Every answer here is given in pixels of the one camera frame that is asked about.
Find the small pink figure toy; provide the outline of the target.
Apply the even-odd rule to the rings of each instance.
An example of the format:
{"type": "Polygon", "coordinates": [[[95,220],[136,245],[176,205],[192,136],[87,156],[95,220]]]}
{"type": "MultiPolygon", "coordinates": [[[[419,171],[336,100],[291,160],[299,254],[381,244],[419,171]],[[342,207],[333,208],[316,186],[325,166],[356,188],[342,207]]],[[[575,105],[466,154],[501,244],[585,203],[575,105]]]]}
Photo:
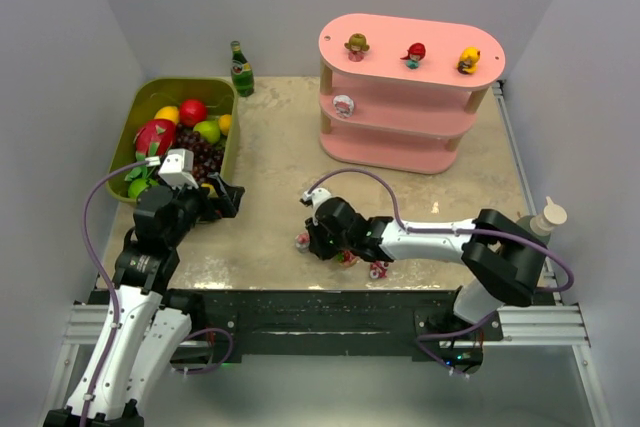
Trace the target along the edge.
{"type": "Polygon", "coordinates": [[[301,233],[296,236],[295,247],[299,252],[301,253],[307,252],[309,250],[309,245],[310,245],[310,237],[307,232],[301,233]]]}

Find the pink round toy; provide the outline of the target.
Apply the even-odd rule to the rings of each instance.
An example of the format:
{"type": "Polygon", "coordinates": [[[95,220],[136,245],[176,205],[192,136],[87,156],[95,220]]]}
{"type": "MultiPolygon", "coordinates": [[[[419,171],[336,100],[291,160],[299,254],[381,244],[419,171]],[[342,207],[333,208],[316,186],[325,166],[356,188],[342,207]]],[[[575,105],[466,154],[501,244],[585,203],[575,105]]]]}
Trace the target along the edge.
{"type": "Polygon", "coordinates": [[[348,95],[336,95],[332,99],[336,115],[340,118],[349,118],[355,110],[355,102],[348,95]]]}

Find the brown-haired doll toy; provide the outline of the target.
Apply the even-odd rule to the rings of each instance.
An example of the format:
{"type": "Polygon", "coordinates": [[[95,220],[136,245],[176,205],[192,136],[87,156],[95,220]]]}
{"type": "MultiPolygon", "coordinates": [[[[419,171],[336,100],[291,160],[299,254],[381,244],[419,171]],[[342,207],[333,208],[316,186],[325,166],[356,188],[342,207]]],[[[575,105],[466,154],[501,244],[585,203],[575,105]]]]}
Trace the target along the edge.
{"type": "Polygon", "coordinates": [[[352,62],[362,61],[370,49],[366,36],[362,33],[352,34],[344,47],[348,52],[348,59],[352,62]]]}

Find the red-haired doll toy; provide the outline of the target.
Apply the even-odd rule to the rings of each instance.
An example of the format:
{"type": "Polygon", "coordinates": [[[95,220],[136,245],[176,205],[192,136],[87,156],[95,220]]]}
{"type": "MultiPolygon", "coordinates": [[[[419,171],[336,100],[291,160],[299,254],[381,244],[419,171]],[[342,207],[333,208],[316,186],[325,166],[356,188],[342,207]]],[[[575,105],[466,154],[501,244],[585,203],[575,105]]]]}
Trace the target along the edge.
{"type": "Polygon", "coordinates": [[[406,54],[400,58],[405,66],[415,70],[420,66],[421,61],[426,57],[427,49],[423,43],[416,42],[409,46],[406,54]]]}

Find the yellow-haired doll toy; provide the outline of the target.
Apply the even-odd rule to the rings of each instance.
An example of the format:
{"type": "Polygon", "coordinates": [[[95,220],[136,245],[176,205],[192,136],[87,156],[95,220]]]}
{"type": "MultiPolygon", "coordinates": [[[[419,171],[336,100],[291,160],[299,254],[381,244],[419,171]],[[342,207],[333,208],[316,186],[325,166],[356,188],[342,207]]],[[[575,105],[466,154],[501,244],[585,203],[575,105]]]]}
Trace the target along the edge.
{"type": "Polygon", "coordinates": [[[477,70],[477,64],[481,57],[481,51],[476,47],[467,47],[460,54],[456,70],[460,74],[472,75],[477,70]]]}

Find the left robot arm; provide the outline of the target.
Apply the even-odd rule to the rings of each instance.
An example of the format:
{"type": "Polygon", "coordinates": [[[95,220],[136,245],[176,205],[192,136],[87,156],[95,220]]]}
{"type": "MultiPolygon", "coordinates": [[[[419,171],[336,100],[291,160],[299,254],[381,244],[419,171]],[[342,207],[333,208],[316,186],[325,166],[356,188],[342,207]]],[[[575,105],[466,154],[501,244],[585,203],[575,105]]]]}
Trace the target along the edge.
{"type": "Polygon", "coordinates": [[[151,392],[178,348],[197,335],[204,302],[168,288],[177,248],[198,222],[233,218],[244,188],[214,173],[206,186],[153,185],[136,199],[109,290],[107,316],[91,358],[66,405],[47,426],[141,426],[151,392]]]}

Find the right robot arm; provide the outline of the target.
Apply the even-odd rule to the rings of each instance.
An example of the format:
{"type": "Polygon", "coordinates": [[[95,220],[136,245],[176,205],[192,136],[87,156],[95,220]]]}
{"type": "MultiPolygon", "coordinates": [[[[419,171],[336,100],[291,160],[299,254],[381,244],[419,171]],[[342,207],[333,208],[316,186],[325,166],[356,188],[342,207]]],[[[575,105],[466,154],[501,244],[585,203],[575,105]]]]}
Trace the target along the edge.
{"type": "Polygon", "coordinates": [[[545,245],[496,210],[463,221],[420,223],[365,218],[324,189],[304,195],[301,203],[312,209],[305,221],[308,249],[322,260],[349,252],[373,264],[427,259],[464,265],[474,279],[456,295],[452,314],[469,324],[502,306],[532,304],[545,245]]]}

